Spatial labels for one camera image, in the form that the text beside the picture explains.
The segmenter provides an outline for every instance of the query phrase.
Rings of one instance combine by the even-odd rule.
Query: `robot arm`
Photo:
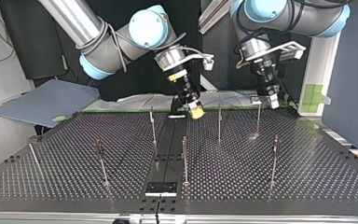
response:
[[[236,52],[250,63],[258,80],[257,92],[268,96],[272,108],[279,107],[277,93],[281,86],[275,76],[276,62],[268,33],[328,38],[345,27],[351,14],[348,2],[333,4],[324,0],[237,0],[229,12],[240,40]],[[288,48],[292,50],[281,54],[281,62],[299,60],[305,49],[296,43],[281,49]]]
[[[213,67],[213,55],[181,47],[168,15],[161,6],[136,12],[129,24],[115,31],[97,17],[85,0],[39,0],[63,30],[82,50],[80,64],[94,79],[113,75],[148,51],[156,52],[155,61],[167,79],[176,87],[183,104],[190,108],[193,119],[204,114],[199,101],[200,92],[190,79],[188,64],[202,60],[204,68]]]

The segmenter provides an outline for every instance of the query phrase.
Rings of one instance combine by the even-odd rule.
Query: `metal rod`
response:
[[[34,160],[36,161],[37,168],[39,169],[39,172],[42,175],[42,179],[43,179],[43,181],[45,181],[45,177],[43,176],[43,172],[42,172],[42,167],[40,166],[39,159],[36,157],[36,153],[34,151],[34,146],[31,143],[28,144],[28,146],[31,149]]]
[[[103,159],[101,159],[101,166],[103,167],[103,176],[104,176],[104,180],[105,180],[105,185],[108,186],[109,185],[109,180],[107,179],[107,175],[106,175],[106,170],[103,164]]]
[[[275,134],[274,137],[273,150],[274,150],[274,163],[272,165],[271,186],[270,186],[271,188],[275,184],[274,178],[275,178],[276,164],[277,164],[279,152],[281,151],[281,138],[278,134]]]
[[[32,146],[32,144],[28,144],[28,146],[30,147],[31,151],[32,151],[32,155],[34,156],[34,160],[36,161],[37,165],[40,165],[39,164],[39,160],[37,159],[36,157],[36,153],[34,153],[34,147]]]
[[[218,141],[219,143],[222,141],[222,107],[219,105],[219,136]]]
[[[107,179],[106,168],[103,163],[103,139],[97,138],[95,141],[95,155],[97,156],[97,160],[101,163],[101,168],[103,169],[103,178],[104,185],[109,186],[109,180]]]
[[[259,128],[260,128],[260,115],[261,115],[261,104],[258,105],[258,111],[257,111],[257,128],[256,128],[256,134],[259,134]]]
[[[183,137],[183,141],[182,141],[182,156],[185,162],[185,186],[189,185],[190,183],[188,182],[188,176],[187,176],[187,138],[184,136]]]
[[[153,118],[153,107],[150,109],[150,122],[152,123],[152,130],[153,130],[153,144],[156,146],[157,139],[156,139],[155,121]]]

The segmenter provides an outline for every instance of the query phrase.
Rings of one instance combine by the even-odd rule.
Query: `black curtain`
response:
[[[170,17],[173,29],[179,35],[186,32],[186,38],[181,41],[182,45],[187,45],[196,49],[200,48],[200,35],[198,32],[198,19],[200,15],[200,0],[87,0],[94,12],[102,17],[105,21],[111,23],[113,27],[118,30],[123,25],[127,24],[131,16],[138,10],[145,9],[154,5],[162,5]],[[45,72],[50,77],[34,79],[36,86],[40,86],[54,76],[58,79],[77,82],[79,84],[89,85],[90,78],[83,72],[78,59],[80,56],[79,50],[75,48],[74,42],[66,34],[66,32],[51,18],[48,20],[35,20],[32,13],[20,13],[21,9],[27,5],[27,10],[32,10],[33,13],[38,13],[37,10],[45,10],[35,3],[35,0],[0,0],[0,7],[4,18],[8,22],[10,35],[15,35],[18,43],[14,43],[15,47],[21,48],[23,58],[22,67],[31,67],[27,69],[30,72],[26,74],[27,77],[32,77],[34,71],[47,69]],[[35,33],[40,32],[37,27],[44,27],[43,31],[48,32],[44,35],[55,35],[59,41],[39,41],[37,36],[35,38],[28,38],[34,36]],[[46,55],[50,49],[61,49],[69,70],[66,74],[62,74],[62,63],[57,63],[61,60],[60,54]],[[43,60],[35,60],[35,55],[43,57]],[[192,78],[196,85],[200,85],[200,67],[193,66],[195,73]],[[115,101],[119,98],[127,97],[139,93],[163,93],[175,94],[175,89],[162,74],[161,70],[154,61],[154,53],[149,52],[145,56],[138,59],[136,62],[128,66],[128,73],[125,74],[122,69],[117,71],[111,77],[102,81],[94,81],[93,86],[100,91],[102,99],[105,101]]]

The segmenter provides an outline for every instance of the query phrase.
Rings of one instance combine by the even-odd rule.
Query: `metal bracket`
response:
[[[210,5],[202,12],[199,18],[199,29],[205,35],[218,21],[220,21],[229,11],[229,6],[233,0],[213,0]]]
[[[176,197],[176,182],[150,182],[147,184],[146,197]]]
[[[331,105],[331,99],[328,96],[322,95],[322,101],[321,104],[324,105]]]
[[[298,44],[296,41],[290,41],[286,44],[282,44],[275,48],[257,52],[253,56],[246,58],[246,62],[253,61],[257,58],[263,57],[264,55],[270,54],[277,50],[282,50],[282,55],[280,58],[281,62],[288,61],[288,60],[294,60],[294,59],[299,60],[299,59],[301,59],[301,57],[304,53],[304,50],[306,50],[306,49],[307,48]]]

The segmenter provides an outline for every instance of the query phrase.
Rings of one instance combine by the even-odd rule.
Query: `black backdrop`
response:
[[[181,44],[200,49],[198,33],[200,0],[87,0],[87,2],[97,15],[111,23],[117,30],[127,24],[136,11],[160,4],[167,11],[175,32],[178,35],[187,32]],[[88,76],[78,62],[80,52],[75,48],[74,42],[55,21],[51,22],[51,17],[40,19],[36,17],[46,13],[46,10],[35,0],[0,0],[0,8],[18,52],[21,66],[26,76],[32,78],[36,86],[54,76],[62,80],[90,84]],[[60,53],[65,56],[69,66],[68,72],[64,75],[62,63],[59,63]],[[148,92],[175,94],[174,87],[162,75],[153,58],[154,53],[149,52],[131,63],[127,74],[121,69],[113,76],[94,82],[92,85],[98,87],[105,101],[115,101],[122,97]],[[196,73],[192,78],[197,85],[200,85],[199,68],[193,66]]]

